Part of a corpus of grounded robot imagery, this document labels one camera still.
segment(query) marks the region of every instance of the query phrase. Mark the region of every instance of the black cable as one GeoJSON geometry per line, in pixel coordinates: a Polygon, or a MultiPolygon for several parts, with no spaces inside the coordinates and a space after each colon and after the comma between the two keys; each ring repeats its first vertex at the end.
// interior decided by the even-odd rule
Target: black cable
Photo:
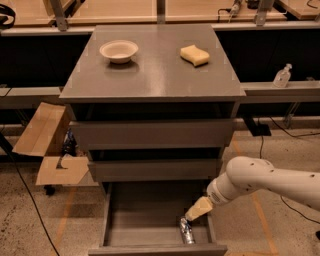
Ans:
{"type": "Polygon", "coordinates": [[[310,2],[312,2],[312,0],[309,0],[309,1],[307,2],[307,5],[308,5],[309,7],[314,8],[314,9],[318,9],[317,6],[311,5],[310,2]]]}
{"type": "Polygon", "coordinates": [[[303,218],[305,218],[306,220],[311,221],[311,222],[314,222],[314,223],[317,223],[317,224],[320,224],[319,221],[310,219],[310,218],[306,217],[305,215],[303,215],[303,214],[302,214],[301,212],[299,212],[298,210],[296,210],[296,209],[294,209],[293,207],[291,207],[287,202],[285,202],[285,201],[283,200],[283,197],[282,197],[282,196],[280,196],[280,198],[281,198],[282,202],[283,202],[286,206],[288,206],[291,210],[299,213],[299,214],[300,214],[303,218]]]}
{"type": "Polygon", "coordinates": [[[218,10],[218,23],[220,22],[220,12],[221,11],[226,11],[227,13],[229,13],[231,11],[231,8],[225,8],[225,9],[218,10]]]}
{"type": "Polygon", "coordinates": [[[259,153],[260,159],[262,159],[262,149],[263,149],[263,145],[264,145],[264,137],[263,137],[263,135],[261,135],[261,146],[260,146],[260,153],[259,153]]]}
{"type": "MultiPolygon", "coordinates": [[[[301,137],[301,136],[307,136],[307,135],[293,136],[293,135],[289,134],[286,130],[284,130],[282,127],[280,127],[280,126],[273,120],[272,117],[270,117],[270,119],[271,119],[280,129],[282,129],[283,131],[285,131],[285,132],[286,132],[288,135],[290,135],[291,137],[296,138],[296,137],[301,137]]],[[[262,139],[262,141],[261,141],[261,146],[260,146],[260,159],[262,159],[262,148],[263,148],[263,144],[264,144],[264,137],[263,137],[263,135],[261,135],[261,139],[262,139]]],[[[280,195],[280,198],[281,198],[282,202],[283,202],[289,209],[291,209],[291,210],[299,213],[303,218],[305,218],[305,219],[308,220],[308,221],[311,221],[311,222],[320,224],[319,221],[310,219],[310,218],[306,217],[305,215],[303,215],[303,214],[302,214],[301,212],[299,212],[298,210],[296,210],[296,209],[294,209],[293,207],[291,207],[288,203],[286,203],[286,202],[284,201],[284,199],[283,199],[283,197],[282,197],[281,195],[280,195]]]]}
{"type": "Polygon", "coordinates": [[[6,92],[6,94],[5,95],[3,95],[3,96],[1,96],[1,98],[4,98],[4,97],[6,97],[8,94],[9,94],[9,92],[12,90],[12,87],[6,92]]]}
{"type": "Polygon", "coordinates": [[[271,119],[271,121],[282,131],[284,131],[286,134],[288,134],[289,136],[291,136],[292,138],[299,138],[299,137],[305,137],[305,136],[316,136],[316,135],[320,135],[320,132],[317,133],[309,133],[309,134],[299,134],[299,135],[292,135],[289,132],[287,132],[284,128],[282,128],[279,124],[277,124],[276,121],[273,120],[272,117],[269,117],[271,119]]]}
{"type": "Polygon", "coordinates": [[[35,202],[32,194],[31,194],[31,191],[30,191],[27,183],[25,182],[25,180],[23,179],[23,177],[22,177],[22,175],[21,175],[21,173],[20,173],[20,170],[19,170],[19,168],[18,168],[18,166],[17,166],[17,163],[16,163],[15,159],[14,159],[13,156],[11,156],[11,155],[10,155],[10,158],[11,158],[11,160],[13,161],[13,163],[14,163],[14,165],[15,165],[15,167],[16,167],[16,170],[17,170],[17,172],[18,172],[18,174],[19,174],[19,177],[20,177],[23,185],[25,186],[25,188],[26,188],[27,191],[28,191],[28,194],[29,194],[29,196],[30,196],[30,198],[31,198],[31,200],[32,200],[32,202],[33,202],[33,204],[34,204],[34,207],[35,207],[36,211],[37,211],[37,214],[38,214],[39,220],[40,220],[40,222],[41,222],[41,225],[42,225],[42,227],[43,227],[43,229],[44,229],[44,231],[45,231],[45,233],[46,233],[46,235],[47,235],[47,238],[48,238],[48,240],[49,240],[52,248],[53,248],[54,251],[56,252],[57,256],[60,256],[57,248],[54,246],[54,244],[53,244],[53,242],[52,242],[52,240],[51,240],[51,238],[50,238],[50,235],[49,235],[49,233],[48,233],[48,231],[47,231],[47,229],[46,229],[46,227],[45,227],[45,225],[44,225],[44,223],[43,223],[43,220],[42,220],[41,214],[40,214],[40,212],[39,212],[38,206],[37,206],[37,204],[36,204],[36,202],[35,202]]]}

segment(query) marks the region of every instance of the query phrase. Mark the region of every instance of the gray cabinet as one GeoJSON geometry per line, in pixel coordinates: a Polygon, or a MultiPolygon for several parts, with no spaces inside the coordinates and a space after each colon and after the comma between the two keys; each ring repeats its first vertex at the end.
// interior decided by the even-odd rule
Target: gray cabinet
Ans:
{"type": "Polygon", "coordinates": [[[223,255],[211,217],[183,244],[177,217],[215,178],[233,134],[239,81],[210,25],[97,26],[60,99],[105,194],[104,236],[90,255],[223,255]],[[99,55],[108,41],[139,46],[131,62],[99,55]],[[179,55],[196,44],[208,64],[179,55]]]}

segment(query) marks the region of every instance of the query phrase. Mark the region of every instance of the spray bottle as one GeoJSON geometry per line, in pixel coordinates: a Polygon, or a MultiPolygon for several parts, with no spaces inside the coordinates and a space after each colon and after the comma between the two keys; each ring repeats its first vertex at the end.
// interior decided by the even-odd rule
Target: spray bottle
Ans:
{"type": "Polygon", "coordinates": [[[277,73],[276,77],[273,80],[273,84],[276,87],[285,88],[287,86],[287,83],[291,77],[290,69],[292,69],[292,65],[288,63],[286,64],[284,69],[280,70],[277,73]]]}

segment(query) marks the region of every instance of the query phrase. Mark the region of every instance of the white bowl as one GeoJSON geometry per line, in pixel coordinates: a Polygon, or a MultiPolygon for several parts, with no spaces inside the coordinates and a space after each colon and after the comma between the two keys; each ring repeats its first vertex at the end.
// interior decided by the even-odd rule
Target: white bowl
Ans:
{"type": "Polygon", "coordinates": [[[132,55],[138,51],[139,47],[126,40],[116,40],[108,42],[100,47],[102,56],[108,58],[110,62],[116,64],[126,63],[131,60],[132,55]]]}

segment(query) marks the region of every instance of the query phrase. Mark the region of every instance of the cardboard flap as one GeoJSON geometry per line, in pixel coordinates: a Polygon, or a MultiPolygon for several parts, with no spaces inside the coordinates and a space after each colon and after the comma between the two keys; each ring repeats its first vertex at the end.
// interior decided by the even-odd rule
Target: cardboard flap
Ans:
{"type": "Polygon", "coordinates": [[[65,106],[41,103],[12,151],[29,156],[45,156],[49,150],[60,154],[63,139],[56,137],[58,132],[65,136],[68,124],[65,106]]]}
{"type": "Polygon", "coordinates": [[[36,185],[78,184],[88,172],[87,157],[44,157],[36,185]]]}

